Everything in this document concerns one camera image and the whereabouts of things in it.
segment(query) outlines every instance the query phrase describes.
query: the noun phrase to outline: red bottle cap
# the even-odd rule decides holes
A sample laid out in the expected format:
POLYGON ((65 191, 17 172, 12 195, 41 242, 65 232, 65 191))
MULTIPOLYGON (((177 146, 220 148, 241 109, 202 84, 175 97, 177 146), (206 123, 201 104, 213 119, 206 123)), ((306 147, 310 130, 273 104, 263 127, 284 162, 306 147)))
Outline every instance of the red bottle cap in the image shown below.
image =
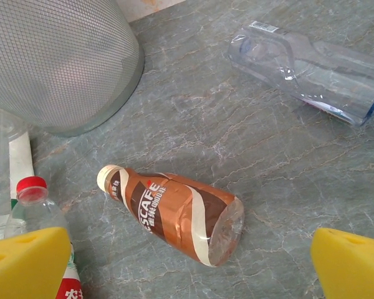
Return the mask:
POLYGON ((44 178, 40 176, 28 176, 18 182, 17 193, 29 187, 43 187, 47 189, 47 183, 44 178))

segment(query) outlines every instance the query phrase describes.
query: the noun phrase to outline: gray mesh bin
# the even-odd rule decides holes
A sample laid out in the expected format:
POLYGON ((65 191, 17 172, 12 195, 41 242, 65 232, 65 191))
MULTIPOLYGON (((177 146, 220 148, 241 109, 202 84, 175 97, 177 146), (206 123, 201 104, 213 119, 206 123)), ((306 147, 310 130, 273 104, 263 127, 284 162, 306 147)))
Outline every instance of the gray mesh bin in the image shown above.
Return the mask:
POLYGON ((73 136, 129 98, 144 55, 112 0, 0 0, 0 108, 73 136))

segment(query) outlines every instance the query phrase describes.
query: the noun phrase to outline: yellow sponge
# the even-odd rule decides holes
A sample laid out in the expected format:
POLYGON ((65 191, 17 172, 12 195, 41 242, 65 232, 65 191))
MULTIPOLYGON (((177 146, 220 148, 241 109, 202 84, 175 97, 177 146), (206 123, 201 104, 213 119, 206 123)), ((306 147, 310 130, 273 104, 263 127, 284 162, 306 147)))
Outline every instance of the yellow sponge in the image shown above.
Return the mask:
POLYGON ((311 254, 327 299, 374 299, 374 239, 317 229, 311 254))
POLYGON ((54 299, 69 256, 60 227, 0 240, 0 299, 54 299))

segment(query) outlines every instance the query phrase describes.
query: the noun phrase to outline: brown plastic bottle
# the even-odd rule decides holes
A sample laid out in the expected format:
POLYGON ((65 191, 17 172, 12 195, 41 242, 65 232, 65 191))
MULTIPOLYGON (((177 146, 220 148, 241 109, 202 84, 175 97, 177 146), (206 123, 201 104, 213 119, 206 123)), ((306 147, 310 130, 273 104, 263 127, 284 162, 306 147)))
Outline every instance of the brown plastic bottle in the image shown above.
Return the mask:
POLYGON ((234 195, 171 173, 136 173, 108 165, 97 184, 139 223, 210 267, 227 261, 239 241, 244 207, 234 195))

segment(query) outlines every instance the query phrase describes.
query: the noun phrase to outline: plastic bottle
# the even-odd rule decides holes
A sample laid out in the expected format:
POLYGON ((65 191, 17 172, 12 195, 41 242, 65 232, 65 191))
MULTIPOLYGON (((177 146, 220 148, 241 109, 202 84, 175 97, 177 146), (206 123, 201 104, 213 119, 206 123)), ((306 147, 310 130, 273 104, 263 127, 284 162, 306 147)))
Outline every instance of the plastic bottle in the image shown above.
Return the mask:
MULTIPOLYGON (((44 179, 30 176, 20 180, 17 185, 18 203, 8 218, 4 237, 13 237, 48 227, 64 227, 68 230, 62 211, 54 201, 48 198, 48 195, 44 179)), ((56 299, 66 298, 83 298, 79 275, 74 264, 73 246, 67 270, 56 297, 56 299)))
POLYGON ((33 174, 31 146, 26 128, 26 124, 18 117, 0 110, 0 239, 4 237, 11 212, 12 174, 17 179, 31 175, 31 172, 33 174))
POLYGON ((229 46, 233 65, 353 125, 374 116, 374 57, 254 21, 229 46))
POLYGON ((108 165, 97 184, 139 223, 210 267, 227 261, 239 241, 244 207, 234 195, 171 173, 138 174, 108 165))

